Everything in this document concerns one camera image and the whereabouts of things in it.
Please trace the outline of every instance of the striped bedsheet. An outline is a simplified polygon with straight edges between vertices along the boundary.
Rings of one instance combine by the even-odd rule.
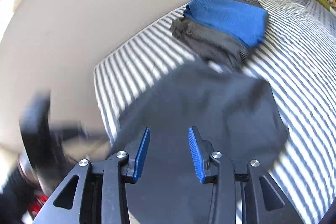
[[[242,71],[266,79],[290,130],[271,176],[303,221],[318,223],[336,187],[336,18],[315,0],[258,0],[269,12],[264,42]],[[144,28],[94,69],[111,143],[128,105],[186,60],[197,58],[169,31],[185,5]],[[241,223],[241,203],[236,223]]]

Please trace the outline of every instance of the blue gripper pad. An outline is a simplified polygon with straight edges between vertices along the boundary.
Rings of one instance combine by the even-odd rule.
[[[150,137],[151,137],[151,132],[150,132],[149,128],[146,128],[145,133],[142,137],[140,146],[139,146],[138,153],[135,157],[134,173],[133,173],[133,180],[135,182],[137,182],[138,179],[141,177],[142,169],[143,169],[145,159],[146,159],[146,156],[147,156]]]
[[[195,172],[197,177],[199,178],[199,181],[203,183],[205,180],[205,173],[203,168],[203,158],[198,144],[199,138],[197,138],[197,135],[199,135],[199,138],[201,138],[198,130],[195,127],[189,128],[189,147],[194,162]]]

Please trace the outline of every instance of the blue towel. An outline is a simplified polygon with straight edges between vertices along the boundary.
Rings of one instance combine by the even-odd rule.
[[[232,0],[192,0],[184,16],[225,32],[248,48],[262,42],[268,20],[265,9]]]

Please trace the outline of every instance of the mattress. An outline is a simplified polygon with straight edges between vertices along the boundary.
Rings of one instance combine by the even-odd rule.
[[[315,0],[258,1],[269,24],[242,72],[270,83],[290,132],[269,173],[304,223],[318,223],[335,198],[336,18]],[[97,102],[112,145],[122,112],[169,72],[198,58],[169,31],[184,10],[147,26],[95,67]],[[241,218],[238,202],[236,223]]]

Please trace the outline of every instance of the bolt head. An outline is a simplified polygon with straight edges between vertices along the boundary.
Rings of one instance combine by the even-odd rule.
[[[87,159],[83,159],[79,161],[79,166],[87,166],[89,161]]]
[[[250,161],[250,164],[253,166],[253,167],[257,167],[260,165],[260,162],[258,160],[251,160]]]
[[[119,151],[117,152],[117,158],[124,158],[126,157],[127,153],[125,151]]]
[[[211,154],[215,159],[219,159],[222,156],[222,153],[219,151],[212,152]]]

